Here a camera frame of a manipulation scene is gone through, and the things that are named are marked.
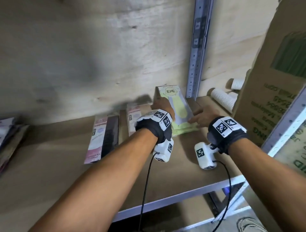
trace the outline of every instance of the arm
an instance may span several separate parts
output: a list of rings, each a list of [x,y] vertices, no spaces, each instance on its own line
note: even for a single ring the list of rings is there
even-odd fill
[[[157,99],[151,108],[163,109],[174,119],[166,98]],[[107,231],[157,139],[146,128],[135,132],[79,177],[30,231]]]
[[[218,110],[206,106],[189,122],[208,127],[218,116]],[[306,178],[264,153],[248,139],[231,144],[228,153],[281,228],[304,231]]]

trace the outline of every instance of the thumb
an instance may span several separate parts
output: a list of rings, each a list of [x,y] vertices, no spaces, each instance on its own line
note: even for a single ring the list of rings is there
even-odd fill
[[[188,120],[188,122],[191,123],[195,123],[198,122],[199,118],[201,117],[201,114],[198,114],[196,116],[193,116],[191,119]]]

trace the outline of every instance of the floor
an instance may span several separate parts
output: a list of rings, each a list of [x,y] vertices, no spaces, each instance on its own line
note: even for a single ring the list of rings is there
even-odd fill
[[[176,218],[175,215],[169,216],[166,220],[157,220],[156,217],[146,217],[144,214],[143,217],[143,231],[144,232],[168,232],[173,231],[172,228],[179,226],[181,223],[180,219]],[[216,232],[237,232],[236,223],[238,219],[242,217],[252,217],[257,219],[253,210],[246,210],[244,212],[238,213],[236,215],[228,217],[224,220]],[[139,222],[139,216],[135,216],[132,218],[128,218],[119,222],[115,222],[111,225],[109,232],[113,231],[126,231],[126,232],[133,232],[137,231]],[[216,227],[217,223],[206,223],[200,225],[198,227],[189,229],[189,230],[179,230],[179,231],[187,231],[187,232],[212,232],[213,229]]]

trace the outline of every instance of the finger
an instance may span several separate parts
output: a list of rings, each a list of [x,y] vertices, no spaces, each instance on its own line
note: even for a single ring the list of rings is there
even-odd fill
[[[200,116],[201,116],[201,114],[198,114],[198,115],[196,115],[196,116],[193,116],[191,119],[188,120],[188,122],[189,122],[189,123],[198,122]]]
[[[196,111],[193,112],[193,115],[198,115],[200,113],[203,113],[203,108],[197,109]]]

